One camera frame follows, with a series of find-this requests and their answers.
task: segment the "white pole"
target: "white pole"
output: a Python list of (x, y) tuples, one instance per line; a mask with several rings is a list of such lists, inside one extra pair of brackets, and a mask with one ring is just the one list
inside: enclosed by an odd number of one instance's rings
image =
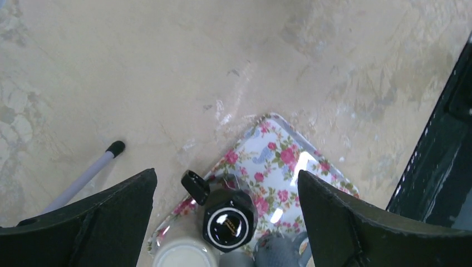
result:
[(125, 149), (125, 144), (121, 141), (114, 142), (95, 163), (92, 164), (77, 180), (75, 180), (59, 197), (53, 200), (40, 215), (57, 210), (65, 205), (82, 190), (82, 188), (92, 180), (113, 158), (118, 156)]

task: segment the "floral tray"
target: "floral tray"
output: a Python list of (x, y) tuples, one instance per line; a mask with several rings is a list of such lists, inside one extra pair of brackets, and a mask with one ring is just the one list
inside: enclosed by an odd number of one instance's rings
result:
[[(259, 119), (205, 176), (205, 179), (214, 179), (230, 173), (249, 184), (259, 220), (253, 239), (242, 247), (247, 253), (252, 253), (257, 240), (267, 230), (279, 231), (291, 238), (305, 231), (298, 200), (299, 170), (310, 171), (339, 190), (359, 197), (357, 188), (275, 113)], [(187, 196), (149, 238), (148, 252), (155, 254), (165, 229), (171, 227), (176, 218), (196, 209), (195, 201)]]

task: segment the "white lid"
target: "white lid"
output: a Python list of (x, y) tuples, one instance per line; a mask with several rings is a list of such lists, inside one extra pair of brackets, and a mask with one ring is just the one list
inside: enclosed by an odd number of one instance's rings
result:
[(214, 266), (213, 262), (214, 259), (210, 258), (208, 252), (195, 245), (175, 244), (166, 248), (165, 251), (158, 251), (153, 267), (209, 267)]

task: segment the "concrete floor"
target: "concrete floor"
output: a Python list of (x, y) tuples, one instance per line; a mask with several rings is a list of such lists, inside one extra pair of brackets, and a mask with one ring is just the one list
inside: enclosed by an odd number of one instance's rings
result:
[(0, 224), (36, 215), (123, 139), (77, 198), (154, 167), (149, 236), (183, 171), (206, 173), (269, 111), (385, 207), (470, 14), (467, 0), (7, 0)]

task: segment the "black container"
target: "black container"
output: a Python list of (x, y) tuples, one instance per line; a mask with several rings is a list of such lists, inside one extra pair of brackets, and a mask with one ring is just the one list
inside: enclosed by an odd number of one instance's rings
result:
[(231, 174), (205, 181), (188, 170), (181, 183), (202, 206), (199, 223), (208, 243), (227, 253), (250, 242), (258, 215), (246, 182)]

